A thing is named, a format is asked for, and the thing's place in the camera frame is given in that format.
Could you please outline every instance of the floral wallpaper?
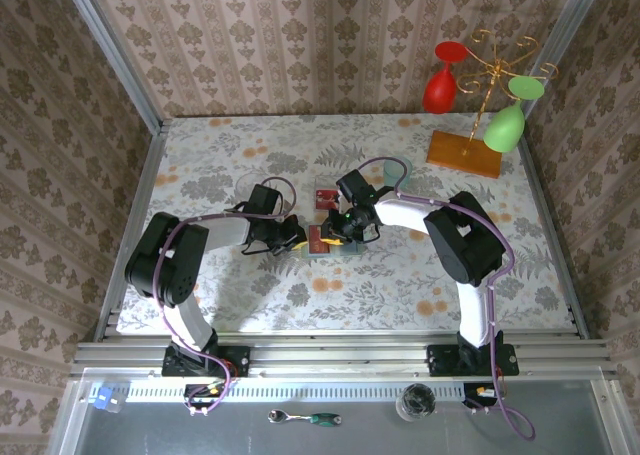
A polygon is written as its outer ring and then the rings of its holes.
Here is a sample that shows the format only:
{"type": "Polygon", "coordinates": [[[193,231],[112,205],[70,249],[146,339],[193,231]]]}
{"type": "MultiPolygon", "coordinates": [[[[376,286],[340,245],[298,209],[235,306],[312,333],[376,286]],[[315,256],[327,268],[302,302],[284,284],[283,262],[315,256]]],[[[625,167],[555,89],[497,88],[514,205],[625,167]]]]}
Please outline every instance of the floral wallpaper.
{"type": "Polygon", "coordinates": [[[45,451],[148,142],[71,0],[0,0],[0,454],[45,451]]]}
{"type": "MultiPolygon", "coordinates": [[[[495,32],[506,58],[566,0],[98,0],[163,118],[418,112],[444,40],[495,32]]],[[[479,46],[489,55],[489,46],[479,46]]],[[[456,72],[477,72],[465,62],[456,72]]],[[[473,111],[480,96],[459,97],[473,111]]],[[[493,108],[506,103],[496,95],[493,108]]]]}
{"type": "Polygon", "coordinates": [[[596,0],[529,119],[593,335],[640,428],[640,0],[596,0]]]}

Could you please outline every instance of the table surface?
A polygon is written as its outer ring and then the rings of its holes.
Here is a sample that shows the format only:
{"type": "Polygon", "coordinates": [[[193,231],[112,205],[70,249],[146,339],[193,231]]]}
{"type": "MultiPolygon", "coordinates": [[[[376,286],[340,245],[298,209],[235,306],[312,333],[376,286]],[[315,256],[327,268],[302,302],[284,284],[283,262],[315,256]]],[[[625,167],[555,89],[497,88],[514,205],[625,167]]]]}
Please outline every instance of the table surface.
{"type": "Polygon", "coordinates": [[[89,407],[77,455],[611,454],[590,382],[524,382],[508,403],[534,424],[534,442],[518,439],[500,413],[469,414],[438,404],[407,423],[389,402],[223,403],[207,417],[179,403],[129,403],[118,414],[89,407]],[[267,421],[269,410],[332,412],[342,425],[267,421]]]}
{"type": "MultiPolygon", "coordinates": [[[[433,130],[469,133],[474,114],[187,118],[171,124],[147,208],[180,218],[220,212],[246,200],[255,183],[279,175],[298,191],[301,223],[319,223],[314,189],[376,156],[413,163],[405,191],[448,199],[471,192],[512,244],[516,267],[497,284],[500,328],[571,329],[567,305],[517,150],[494,180],[426,163],[433,130]]],[[[487,117],[481,122],[482,135],[487,117]]],[[[382,185],[382,164],[363,174],[382,185]]],[[[286,185],[277,185],[287,200],[286,185]]],[[[457,330],[453,281],[428,236],[383,227],[361,256],[302,259],[243,256],[238,247],[205,255],[195,295],[218,331],[457,330]]],[[[118,320],[123,334],[164,334],[155,305],[129,288],[118,320]]]]}

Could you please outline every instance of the glass cup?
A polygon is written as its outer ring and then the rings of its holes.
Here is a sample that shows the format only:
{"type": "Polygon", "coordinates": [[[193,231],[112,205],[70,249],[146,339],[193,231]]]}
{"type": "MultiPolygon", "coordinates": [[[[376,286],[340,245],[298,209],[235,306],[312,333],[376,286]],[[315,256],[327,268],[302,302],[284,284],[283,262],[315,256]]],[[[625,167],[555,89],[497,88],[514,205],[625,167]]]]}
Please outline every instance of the glass cup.
{"type": "Polygon", "coordinates": [[[429,387],[414,383],[405,388],[396,399],[396,411],[407,422],[421,420],[436,409],[436,396],[429,387]]]}
{"type": "MultiPolygon", "coordinates": [[[[409,177],[411,176],[411,171],[413,170],[413,164],[409,161],[409,159],[401,155],[390,155],[390,156],[393,158],[402,160],[407,166],[407,176],[404,178],[404,180],[402,180],[402,183],[400,183],[400,186],[398,187],[402,189],[407,185],[407,183],[409,183],[409,177]]],[[[398,180],[400,180],[403,173],[404,173],[404,170],[402,168],[402,165],[400,165],[398,162],[394,162],[393,160],[385,160],[384,184],[386,186],[395,187],[396,183],[398,183],[398,180]]]]}

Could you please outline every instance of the green cup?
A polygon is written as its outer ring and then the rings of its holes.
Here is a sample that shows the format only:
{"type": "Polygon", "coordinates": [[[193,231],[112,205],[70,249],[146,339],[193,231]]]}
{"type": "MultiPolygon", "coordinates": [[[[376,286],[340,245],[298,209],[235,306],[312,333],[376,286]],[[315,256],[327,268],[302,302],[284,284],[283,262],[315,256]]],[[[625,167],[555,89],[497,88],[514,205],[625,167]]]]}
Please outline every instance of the green cup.
{"type": "Polygon", "coordinates": [[[484,143],[496,152],[510,152],[518,145],[523,132],[524,113],[518,100],[512,106],[500,110],[491,119],[484,134],[484,143]]]}

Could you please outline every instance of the blue object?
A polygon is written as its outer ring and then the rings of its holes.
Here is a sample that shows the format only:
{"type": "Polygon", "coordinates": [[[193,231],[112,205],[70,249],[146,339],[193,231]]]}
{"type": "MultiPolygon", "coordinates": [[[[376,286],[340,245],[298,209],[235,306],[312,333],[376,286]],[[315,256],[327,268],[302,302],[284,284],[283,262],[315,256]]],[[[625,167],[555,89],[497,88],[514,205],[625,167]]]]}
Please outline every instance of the blue object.
{"type": "Polygon", "coordinates": [[[109,405],[109,400],[113,396],[113,390],[107,387],[100,387],[98,390],[98,395],[96,396],[96,401],[93,402],[93,406],[98,410],[106,410],[109,405]]]}
{"type": "MultiPolygon", "coordinates": [[[[390,155],[393,158],[397,158],[402,160],[407,165],[407,176],[402,181],[398,188],[404,188],[407,183],[409,183],[409,177],[411,176],[411,171],[413,170],[413,164],[406,158],[400,155],[390,155]]],[[[393,160],[386,160],[384,162],[384,184],[388,187],[395,187],[404,170],[402,165],[398,162],[394,162],[393,160]]]]}

